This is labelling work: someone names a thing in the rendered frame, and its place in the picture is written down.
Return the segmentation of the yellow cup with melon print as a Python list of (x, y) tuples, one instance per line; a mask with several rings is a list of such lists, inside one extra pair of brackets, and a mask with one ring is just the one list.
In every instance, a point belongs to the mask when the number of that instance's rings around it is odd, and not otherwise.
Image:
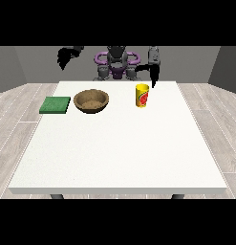
[(149, 94), (149, 86), (144, 83), (136, 85), (136, 106), (139, 108), (145, 107)]

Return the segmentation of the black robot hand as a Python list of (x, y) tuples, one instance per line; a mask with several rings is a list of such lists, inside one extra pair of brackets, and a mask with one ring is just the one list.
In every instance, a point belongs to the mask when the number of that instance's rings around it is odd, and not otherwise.
[(61, 70), (64, 70), (67, 63), (71, 60), (72, 58), (72, 50), (67, 49), (67, 48), (61, 48), (58, 51), (57, 54), (57, 63), (59, 64), (59, 67)]
[(156, 82), (159, 80), (160, 75), (160, 65), (159, 64), (144, 64), (138, 65), (135, 68), (136, 72), (148, 71), (150, 73), (150, 78), (152, 81), (152, 87), (155, 87)]

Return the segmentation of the brown wooden bowl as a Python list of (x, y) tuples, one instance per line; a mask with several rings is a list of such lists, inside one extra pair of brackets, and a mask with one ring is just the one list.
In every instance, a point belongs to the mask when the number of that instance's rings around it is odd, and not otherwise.
[(102, 111), (108, 102), (108, 94), (97, 89), (81, 91), (74, 97), (75, 107), (86, 114), (95, 114)]

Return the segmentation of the green square pad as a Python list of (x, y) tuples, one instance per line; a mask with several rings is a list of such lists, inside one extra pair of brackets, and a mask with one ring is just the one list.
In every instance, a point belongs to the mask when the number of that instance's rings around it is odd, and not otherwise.
[(40, 109), (40, 114), (65, 114), (67, 112), (70, 97), (47, 97), (44, 99)]

